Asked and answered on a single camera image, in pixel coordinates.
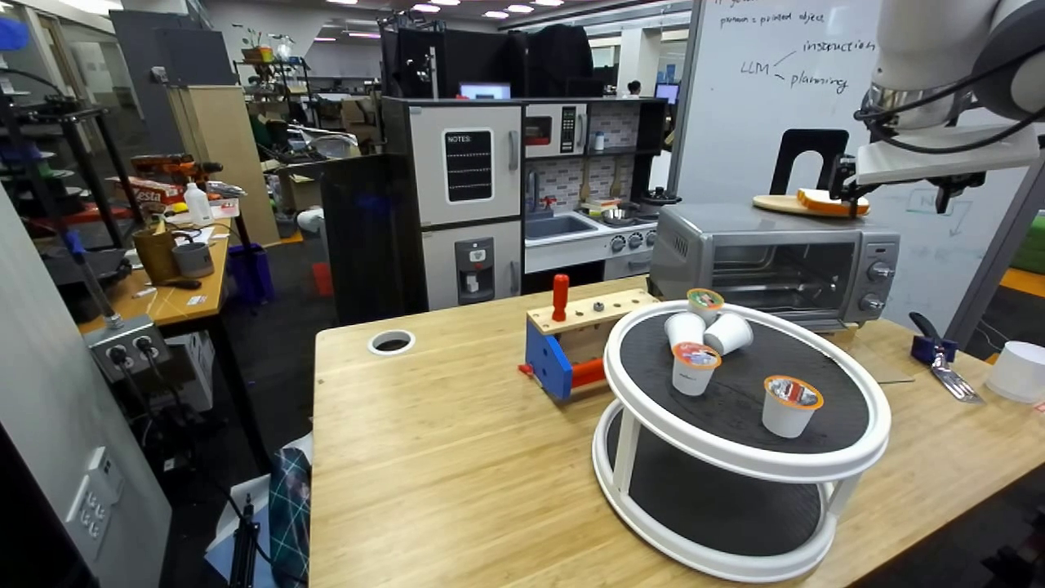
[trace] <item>cable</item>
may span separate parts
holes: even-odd
[[[55,84],[55,83],[48,83],[48,79],[41,79],[41,74],[36,74],[36,72],[26,72],[26,69],[0,69],[0,74],[24,74],[24,79],[33,79],[33,83],[39,83],[39,84],[46,84],[46,90],[52,90],[55,96],[62,96],[64,97],[64,92]]]
[[[1017,134],[1021,127],[1036,124],[1037,119],[1045,116],[1045,109],[1037,109],[1036,116],[1021,119],[1017,124],[999,132],[999,134],[988,134],[983,142],[974,142],[974,143],[954,143],[954,146],[922,146],[922,143],[903,143],[903,142],[893,142],[893,139],[881,139],[886,143],[892,146],[901,146],[901,151],[912,151],[912,155],[963,155],[963,151],[980,151],[987,143],[996,143],[1002,139],[1011,139]]]
[[[909,100],[909,106],[897,106],[897,109],[889,109],[889,112],[869,112],[869,116],[875,116],[875,119],[881,120],[881,119],[892,119],[892,116],[901,116],[901,112],[912,112],[912,109],[925,109],[925,106],[931,106],[931,100],[941,100],[945,96],[955,96],[961,90],[971,90],[971,84],[977,84],[977,83],[983,83],[983,79],[988,79],[988,74],[996,74],[996,72],[1002,72],[1002,69],[1011,69],[1011,65],[1037,55],[1041,49],[1045,49],[1045,47],[1028,49],[1028,53],[1017,53],[1015,58],[1004,58],[1004,61],[999,61],[999,65],[992,65],[992,69],[983,69],[980,74],[967,74],[967,79],[961,79],[961,83],[954,83],[954,84],[945,84],[941,92],[925,96],[925,97],[916,97],[916,100]]]
[[[235,513],[235,520],[241,524],[241,525],[255,525],[255,520],[247,520],[241,510],[238,510],[238,502],[230,501],[230,494],[225,494],[225,502],[230,507],[230,513]],[[270,557],[260,549],[260,539],[259,539],[260,534],[255,534],[255,553],[270,564]]]

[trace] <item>monitor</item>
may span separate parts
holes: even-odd
[[[467,100],[510,100],[512,84],[506,84],[506,83],[461,83],[461,97],[467,97]]]
[[[679,83],[655,83],[653,97],[666,97],[666,106],[679,106]]]

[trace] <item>shelf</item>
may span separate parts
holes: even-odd
[[[828,485],[747,479],[639,430],[632,475],[620,490],[620,422],[620,402],[608,405],[594,427],[592,466],[617,516],[653,549],[729,583],[783,583],[827,559],[835,539]]]
[[[664,324],[687,301],[627,314],[608,338],[617,402],[601,416],[592,466],[620,520],[668,559],[730,583],[807,575],[832,547],[840,510],[886,455],[892,413],[878,381],[828,339],[724,303],[753,342],[721,359],[704,397],[671,389]],[[764,375],[812,381],[827,405],[800,438],[759,424]]]

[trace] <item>refrigerator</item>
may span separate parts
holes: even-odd
[[[385,116],[410,171],[426,307],[520,293],[521,109],[389,100]]]

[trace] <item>paper cup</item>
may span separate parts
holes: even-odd
[[[766,375],[759,424],[777,438],[800,438],[811,418],[822,409],[818,389],[794,375]]]
[[[1008,402],[1045,402],[1045,345],[1008,339],[987,389]]]
[[[696,316],[701,316],[704,324],[716,322],[721,314],[721,307],[724,307],[724,299],[719,291],[710,291],[710,287],[689,287],[687,301],[689,301],[689,311]]]
[[[707,331],[704,342],[716,345],[721,356],[750,345],[753,332],[740,314],[721,314]]]
[[[704,322],[696,314],[671,314],[664,322],[666,342],[677,349],[679,342],[704,342]]]
[[[701,342],[679,342],[671,345],[671,356],[671,387],[679,389],[679,397],[701,397],[721,364],[721,356]]]

